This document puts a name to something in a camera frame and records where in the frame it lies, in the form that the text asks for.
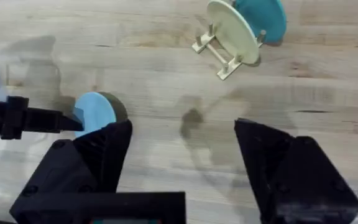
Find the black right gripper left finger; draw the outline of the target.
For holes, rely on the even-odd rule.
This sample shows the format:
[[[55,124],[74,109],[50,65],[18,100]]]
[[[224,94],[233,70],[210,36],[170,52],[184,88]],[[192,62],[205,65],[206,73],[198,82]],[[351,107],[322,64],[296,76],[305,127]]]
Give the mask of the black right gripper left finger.
[[[9,213],[14,218],[69,217],[90,196],[116,193],[132,131],[127,119],[55,141]]]

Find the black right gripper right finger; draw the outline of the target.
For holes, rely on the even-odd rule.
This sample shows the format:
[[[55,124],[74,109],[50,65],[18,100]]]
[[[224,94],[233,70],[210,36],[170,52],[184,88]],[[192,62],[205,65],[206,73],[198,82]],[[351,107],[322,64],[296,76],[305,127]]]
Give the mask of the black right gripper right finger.
[[[242,118],[234,130],[262,223],[357,218],[357,195],[315,139]]]

